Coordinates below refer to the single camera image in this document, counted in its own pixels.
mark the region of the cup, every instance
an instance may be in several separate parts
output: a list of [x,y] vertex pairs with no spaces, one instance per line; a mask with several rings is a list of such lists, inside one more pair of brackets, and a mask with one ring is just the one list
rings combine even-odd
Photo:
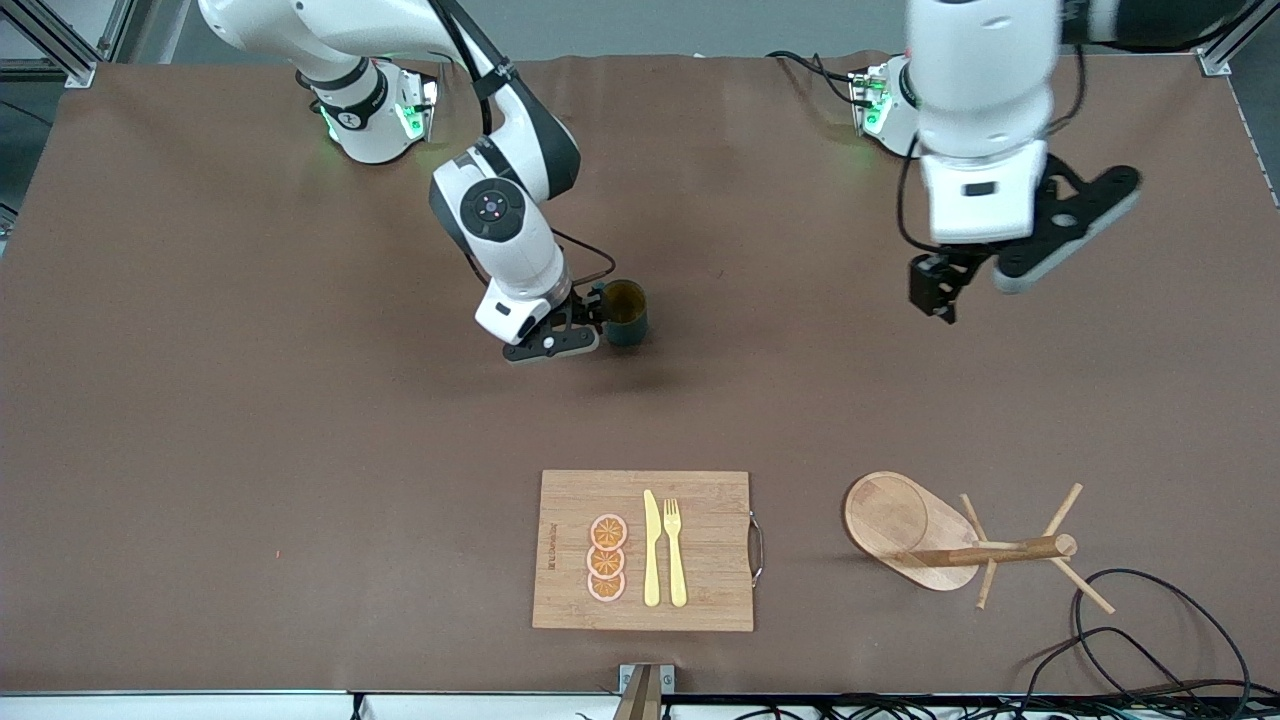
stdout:
[[649,304],[644,288],[632,281],[613,281],[600,288],[600,300],[604,305],[604,338],[618,347],[640,345],[649,333]]

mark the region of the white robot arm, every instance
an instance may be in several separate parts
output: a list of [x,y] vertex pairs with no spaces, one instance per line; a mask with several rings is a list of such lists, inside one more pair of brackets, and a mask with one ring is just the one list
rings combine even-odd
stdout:
[[[1138,199],[1140,176],[1084,181],[1048,151],[1061,42],[1180,49],[1245,0],[909,0],[908,54],[855,79],[859,127],[919,156],[936,249],[911,263],[911,301],[955,322],[987,258],[1004,292],[1029,290]],[[1059,199],[1059,184],[1075,191]]]
[[[321,100],[334,140],[353,159],[394,159],[422,137],[413,113],[430,86],[387,54],[462,60],[488,118],[503,123],[433,174],[431,209],[463,254],[489,273],[476,322],[512,363],[599,345],[598,293],[580,297],[538,205],[573,187],[581,155],[564,126],[454,0],[200,0],[233,45],[288,58]],[[415,95],[415,88],[422,88]]]

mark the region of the fake orange slice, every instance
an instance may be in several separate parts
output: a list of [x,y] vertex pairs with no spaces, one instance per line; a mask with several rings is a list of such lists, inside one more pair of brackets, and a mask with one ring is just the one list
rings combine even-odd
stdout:
[[591,523],[591,544],[598,550],[618,550],[627,542],[627,524],[617,515],[608,512]]
[[613,602],[622,597],[622,591],[627,589],[627,577],[620,574],[617,578],[602,579],[595,575],[586,577],[586,591],[600,602]]
[[617,578],[626,561],[627,559],[621,550],[600,550],[593,546],[586,551],[588,571],[602,580]]

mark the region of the bamboo cutting board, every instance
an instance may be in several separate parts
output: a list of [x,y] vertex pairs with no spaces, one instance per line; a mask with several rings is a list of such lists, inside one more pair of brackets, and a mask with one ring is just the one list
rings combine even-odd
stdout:
[[[644,603],[644,491],[680,501],[680,551],[689,603],[671,605],[667,536],[658,541],[662,602]],[[586,589],[591,523],[605,512],[627,523],[626,589],[600,602]],[[746,473],[544,470],[538,520],[534,626],[589,630],[728,630],[755,628],[748,560]]]

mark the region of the plastic knife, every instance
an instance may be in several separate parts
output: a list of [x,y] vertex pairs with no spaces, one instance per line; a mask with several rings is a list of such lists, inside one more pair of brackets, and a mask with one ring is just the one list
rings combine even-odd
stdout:
[[662,516],[653,491],[644,491],[644,603],[657,607],[662,602],[658,589],[658,538],[662,537]]

